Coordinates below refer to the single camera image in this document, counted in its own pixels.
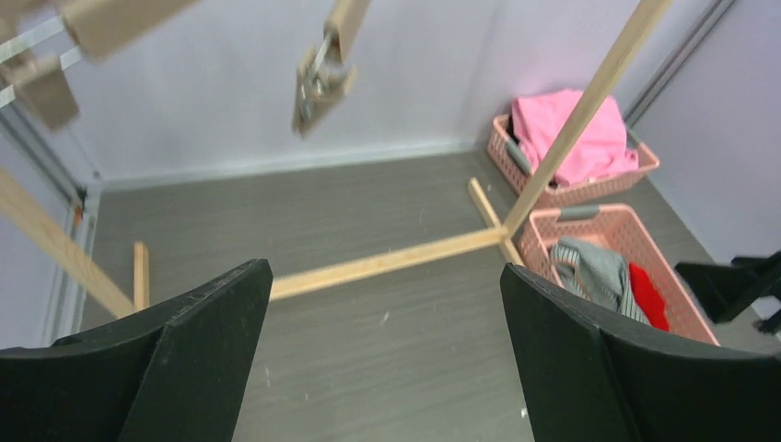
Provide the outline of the grey striped underwear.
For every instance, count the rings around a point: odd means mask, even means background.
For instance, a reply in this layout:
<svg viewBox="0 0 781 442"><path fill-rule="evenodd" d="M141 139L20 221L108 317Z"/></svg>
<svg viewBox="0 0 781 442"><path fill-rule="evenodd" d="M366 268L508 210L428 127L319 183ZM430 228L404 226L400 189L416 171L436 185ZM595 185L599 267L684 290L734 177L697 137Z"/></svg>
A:
<svg viewBox="0 0 781 442"><path fill-rule="evenodd" d="M629 319L650 324L635 300L628 261L619 253L573 237L561 237L549 249L562 286Z"/></svg>

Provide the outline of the red underwear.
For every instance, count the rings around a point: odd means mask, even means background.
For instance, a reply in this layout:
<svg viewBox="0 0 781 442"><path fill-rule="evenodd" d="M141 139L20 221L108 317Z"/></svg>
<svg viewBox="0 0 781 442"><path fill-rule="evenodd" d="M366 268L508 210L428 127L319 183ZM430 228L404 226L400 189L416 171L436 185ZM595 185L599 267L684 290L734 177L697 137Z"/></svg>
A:
<svg viewBox="0 0 781 442"><path fill-rule="evenodd" d="M670 325L666 316L665 299L655 287L645 269L634 262L630 262L628 270L635 302L646 315L651 326L668 332Z"/></svg>

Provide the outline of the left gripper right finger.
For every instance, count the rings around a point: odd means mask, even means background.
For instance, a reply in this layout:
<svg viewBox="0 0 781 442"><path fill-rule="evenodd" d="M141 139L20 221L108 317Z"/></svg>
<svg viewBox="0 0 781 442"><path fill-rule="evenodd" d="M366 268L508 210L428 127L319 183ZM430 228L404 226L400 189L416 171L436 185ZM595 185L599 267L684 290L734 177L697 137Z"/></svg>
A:
<svg viewBox="0 0 781 442"><path fill-rule="evenodd" d="M780 358L660 331L508 264L507 328L538 441L776 441Z"/></svg>

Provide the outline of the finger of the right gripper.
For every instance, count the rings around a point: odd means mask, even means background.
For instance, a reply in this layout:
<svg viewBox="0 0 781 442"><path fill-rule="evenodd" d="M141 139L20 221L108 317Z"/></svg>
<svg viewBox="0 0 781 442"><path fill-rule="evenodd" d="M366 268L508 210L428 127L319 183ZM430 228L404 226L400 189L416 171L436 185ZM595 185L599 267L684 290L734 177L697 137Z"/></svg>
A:
<svg viewBox="0 0 781 442"><path fill-rule="evenodd" d="M736 319L760 298L780 298L779 252L769 257L737 256L730 264L679 262L674 270L716 324Z"/></svg>

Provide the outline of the beige clip hanger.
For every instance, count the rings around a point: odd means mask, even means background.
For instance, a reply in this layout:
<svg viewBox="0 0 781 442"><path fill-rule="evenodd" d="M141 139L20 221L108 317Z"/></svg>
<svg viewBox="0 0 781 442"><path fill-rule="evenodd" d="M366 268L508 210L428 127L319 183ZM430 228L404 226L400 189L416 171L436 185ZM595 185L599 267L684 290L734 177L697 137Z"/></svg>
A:
<svg viewBox="0 0 781 442"><path fill-rule="evenodd" d="M193 0L76 0L57 10L81 52L103 61L176 16Z"/></svg>
<svg viewBox="0 0 781 442"><path fill-rule="evenodd" d="M369 0L338 0L323 23L322 42L297 69L292 130L304 138L349 94L357 69L348 67L349 53L365 19Z"/></svg>
<svg viewBox="0 0 781 442"><path fill-rule="evenodd" d="M78 49L35 58L16 55L1 63L1 107L21 103L51 131L64 128L80 113L64 70L81 59Z"/></svg>

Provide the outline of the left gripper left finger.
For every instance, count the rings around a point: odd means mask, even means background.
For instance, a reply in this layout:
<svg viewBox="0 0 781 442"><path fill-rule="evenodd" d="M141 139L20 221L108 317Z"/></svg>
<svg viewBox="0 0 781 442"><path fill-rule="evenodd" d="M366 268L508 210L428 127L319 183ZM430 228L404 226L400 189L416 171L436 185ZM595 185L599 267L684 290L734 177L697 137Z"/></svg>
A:
<svg viewBox="0 0 781 442"><path fill-rule="evenodd" d="M228 441L273 273L253 259L45 348L1 353L5 441Z"/></svg>

